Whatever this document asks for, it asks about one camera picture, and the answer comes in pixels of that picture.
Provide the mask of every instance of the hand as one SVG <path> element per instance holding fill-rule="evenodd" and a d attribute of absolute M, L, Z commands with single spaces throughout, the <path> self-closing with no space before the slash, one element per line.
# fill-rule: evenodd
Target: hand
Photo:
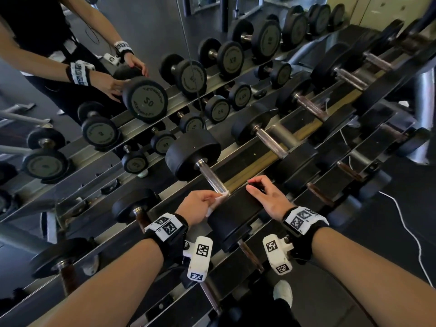
<path fill-rule="evenodd" d="M 221 194 L 214 191 L 192 191 L 179 205 L 176 213 L 181 215 L 191 225 L 199 224 L 204 218 L 215 198 Z"/>
<path fill-rule="evenodd" d="M 251 186 L 250 183 L 261 183 L 266 194 Z M 285 213 L 295 207 L 267 176 L 255 176 L 248 180 L 246 189 L 263 205 L 266 213 L 277 221 L 282 221 Z"/>
<path fill-rule="evenodd" d="M 134 54 L 126 53 L 124 55 L 124 61 L 130 67 L 137 67 L 141 69 L 142 75 L 147 78 L 149 77 L 147 66 L 143 62 L 141 62 Z"/>
<path fill-rule="evenodd" d="M 128 82 L 128 80 L 116 80 L 109 74 L 97 71 L 90 71 L 89 79 L 91 86 L 101 90 L 107 96 L 112 98 L 112 100 L 117 102 L 120 102 L 120 100 L 116 98 L 115 95 L 122 96 L 123 94 L 121 92 L 123 91 L 123 87 L 126 82 Z"/>

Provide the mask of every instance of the person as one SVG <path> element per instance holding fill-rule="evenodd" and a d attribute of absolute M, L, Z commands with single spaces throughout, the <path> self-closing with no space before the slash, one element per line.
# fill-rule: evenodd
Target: person
<path fill-rule="evenodd" d="M 76 39 L 61 4 L 113 45 L 121 62 L 148 76 L 110 21 L 85 0 L 0 0 L 0 57 L 78 124 L 77 109 L 87 101 L 103 104 L 108 115 L 119 114 L 126 109 L 117 98 L 126 81 L 112 78 Z"/>
<path fill-rule="evenodd" d="M 265 193 L 251 185 L 254 183 L 263 186 Z M 246 189 L 274 220 L 289 229 L 295 247 L 292 255 L 294 250 L 300 255 L 313 254 L 351 291 L 379 326 L 434 326 L 436 290 L 427 283 L 331 229 L 322 216 L 317 215 L 304 235 L 295 236 L 296 229 L 290 229 L 288 219 L 299 207 L 289 202 L 265 175 L 250 179 Z M 186 226 L 180 228 L 181 232 L 200 223 L 219 196 L 213 191 L 189 193 L 173 215 L 179 224 Z M 124 327 L 164 259 L 181 255 L 183 242 L 177 241 L 180 236 L 176 233 L 167 242 L 148 229 L 144 240 L 74 291 L 45 327 Z"/>

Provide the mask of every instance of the wristband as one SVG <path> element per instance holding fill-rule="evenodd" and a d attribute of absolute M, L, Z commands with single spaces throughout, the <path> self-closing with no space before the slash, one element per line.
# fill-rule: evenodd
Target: wristband
<path fill-rule="evenodd" d="M 81 86 L 91 86 L 89 71 L 90 69 L 85 64 L 78 62 L 72 62 L 66 68 L 70 82 Z"/>
<path fill-rule="evenodd" d="M 291 250 L 292 256 L 309 260 L 312 256 L 313 236 L 320 228 L 329 226 L 329 223 L 325 217 L 308 208 L 294 207 L 286 212 L 283 225 L 294 246 Z"/>
<path fill-rule="evenodd" d="M 118 41 L 114 43 L 116 54 L 121 58 L 120 62 L 124 63 L 124 55 L 127 53 L 134 54 L 134 51 L 130 48 L 129 44 L 125 41 Z"/>
<path fill-rule="evenodd" d="M 153 239 L 161 249 L 164 260 L 183 255 L 188 223 L 179 214 L 166 213 L 145 228 L 144 239 Z"/>

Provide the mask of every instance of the black pants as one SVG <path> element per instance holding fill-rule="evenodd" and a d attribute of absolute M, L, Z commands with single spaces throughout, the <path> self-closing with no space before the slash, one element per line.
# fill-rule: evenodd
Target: black pants
<path fill-rule="evenodd" d="M 95 70 L 108 73 L 103 64 L 84 45 L 78 44 L 76 50 L 64 63 L 83 60 L 95 66 Z M 122 103 L 117 103 L 106 94 L 91 86 L 79 86 L 70 82 L 57 82 L 41 77 L 29 77 L 26 79 L 41 93 L 49 97 L 59 109 L 63 110 L 75 122 L 80 124 L 77 109 L 83 102 L 96 101 L 110 110 L 112 116 L 118 115 L 126 108 Z"/>

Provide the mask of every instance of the white cable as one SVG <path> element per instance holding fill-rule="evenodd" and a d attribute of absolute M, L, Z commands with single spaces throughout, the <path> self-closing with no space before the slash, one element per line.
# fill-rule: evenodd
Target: white cable
<path fill-rule="evenodd" d="M 418 244 L 418 250 L 419 250 L 419 253 L 418 253 L 418 262 L 419 262 L 419 264 L 421 265 L 421 269 L 422 269 L 422 271 L 424 272 L 424 274 L 426 275 L 426 278 L 427 278 L 427 281 L 429 282 L 429 284 L 430 284 L 430 286 L 432 286 L 433 287 L 433 284 L 432 284 L 432 280 L 430 280 L 430 277 L 429 277 L 429 275 L 427 274 L 427 271 L 426 271 L 426 269 L 424 268 L 424 265 L 422 264 L 422 260 L 421 260 L 421 256 L 422 256 L 422 248 L 421 248 L 421 243 L 419 242 L 419 240 L 417 239 L 417 237 L 407 228 L 407 226 L 406 226 L 406 223 L 404 222 L 404 218 L 403 218 L 403 214 L 401 213 L 401 210 L 400 210 L 400 206 L 399 206 L 399 204 L 398 204 L 398 202 L 397 202 L 397 200 L 395 199 L 395 198 L 393 198 L 392 196 L 390 196 L 390 195 L 388 195 L 388 194 L 386 194 L 386 193 L 384 193 L 384 192 L 379 192 L 380 194 L 383 194 L 383 195 L 385 195 L 385 196 L 387 196 L 388 198 L 390 198 L 390 199 L 392 199 L 393 201 L 394 201 L 394 203 L 395 203 L 395 205 L 396 205 L 396 207 L 397 207 L 397 210 L 398 210 L 398 214 L 400 215 L 400 219 L 401 219 L 401 223 L 403 224 L 403 227 L 404 227 L 404 229 L 414 238 L 414 240 L 416 241 L 416 243 Z"/>

